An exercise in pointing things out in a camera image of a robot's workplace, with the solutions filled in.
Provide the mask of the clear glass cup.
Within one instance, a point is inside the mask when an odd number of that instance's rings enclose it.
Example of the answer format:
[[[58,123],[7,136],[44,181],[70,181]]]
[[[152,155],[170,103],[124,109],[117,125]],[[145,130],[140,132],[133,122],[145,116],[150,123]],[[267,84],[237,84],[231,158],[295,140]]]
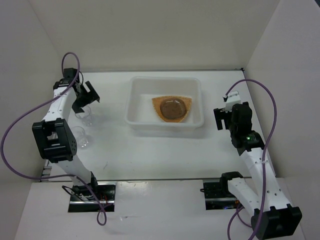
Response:
[[[81,126],[74,126],[71,131],[75,137],[78,148],[87,149],[93,145],[93,139],[88,135],[85,129]]]
[[[75,117],[80,120],[85,126],[91,126],[93,124],[93,115],[90,106],[84,106],[82,110],[83,112],[75,113]]]

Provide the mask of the smoky glass plate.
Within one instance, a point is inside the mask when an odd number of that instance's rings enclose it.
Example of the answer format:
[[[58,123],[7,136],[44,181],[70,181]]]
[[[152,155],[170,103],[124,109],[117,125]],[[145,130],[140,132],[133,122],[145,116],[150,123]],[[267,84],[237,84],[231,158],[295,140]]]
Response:
[[[160,103],[160,112],[170,120],[184,117],[187,113],[187,107],[180,98],[165,99]]]

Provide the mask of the orange woven pattern plate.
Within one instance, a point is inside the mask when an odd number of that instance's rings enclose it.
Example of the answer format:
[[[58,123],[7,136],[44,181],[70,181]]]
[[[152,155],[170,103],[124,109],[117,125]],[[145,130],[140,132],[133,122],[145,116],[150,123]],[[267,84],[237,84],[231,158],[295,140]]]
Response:
[[[154,97],[151,102],[155,113],[165,123],[183,122],[192,106],[192,98],[177,95]]]

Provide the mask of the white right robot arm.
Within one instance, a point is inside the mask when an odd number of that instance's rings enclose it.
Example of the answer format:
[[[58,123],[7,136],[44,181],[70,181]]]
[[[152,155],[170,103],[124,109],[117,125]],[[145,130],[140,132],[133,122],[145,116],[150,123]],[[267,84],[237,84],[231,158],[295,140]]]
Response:
[[[234,195],[241,207],[236,209],[232,218],[246,209],[250,214],[252,234],[249,239],[270,240],[292,236],[301,219],[299,207],[292,206],[283,194],[277,178],[267,159],[267,148],[277,123],[277,105],[270,90],[257,80],[252,81],[261,86],[269,95],[273,105],[273,123],[266,140],[252,129],[252,115],[248,102],[241,102],[240,94],[232,85],[225,95],[223,108],[213,110],[218,130],[226,128],[230,132],[232,145],[245,163],[257,192],[246,185],[239,172],[226,172],[220,177],[219,191],[225,196]]]

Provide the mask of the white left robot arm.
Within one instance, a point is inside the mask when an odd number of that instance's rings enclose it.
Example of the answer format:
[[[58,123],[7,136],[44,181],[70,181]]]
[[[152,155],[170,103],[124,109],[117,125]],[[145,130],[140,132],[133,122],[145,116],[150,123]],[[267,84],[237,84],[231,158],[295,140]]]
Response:
[[[32,125],[40,156],[52,164],[58,165],[70,175],[76,193],[94,200],[100,188],[94,174],[88,170],[77,156],[76,138],[68,125],[70,112],[83,113],[83,108],[100,101],[100,96],[89,81],[88,89],[80,82],[75,68],[62,70],[63,78],[53,86],[54,100],[44,118]]]

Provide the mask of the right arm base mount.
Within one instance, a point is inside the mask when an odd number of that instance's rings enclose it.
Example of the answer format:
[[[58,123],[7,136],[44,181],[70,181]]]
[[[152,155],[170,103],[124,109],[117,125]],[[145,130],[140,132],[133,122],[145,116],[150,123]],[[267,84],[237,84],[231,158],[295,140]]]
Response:
[[[205,209],[213,210],[232,210],[236,209],[240,202],[231,193],[227,193],[218,178],[204,179],[203,187],[200,192],[204,195]]]

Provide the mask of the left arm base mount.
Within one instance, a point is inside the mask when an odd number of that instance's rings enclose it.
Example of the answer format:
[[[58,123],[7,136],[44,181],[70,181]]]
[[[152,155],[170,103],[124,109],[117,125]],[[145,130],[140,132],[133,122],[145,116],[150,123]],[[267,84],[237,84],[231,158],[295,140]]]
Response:
[[[95,196],[85,186],[66,186],[62,189],[70,196],[69,199],[69,213],[93,213],[98,212],[103,206],[106,212],[115,211],[115,196],[116,183],[115,182],[99,182],[93,190]]]

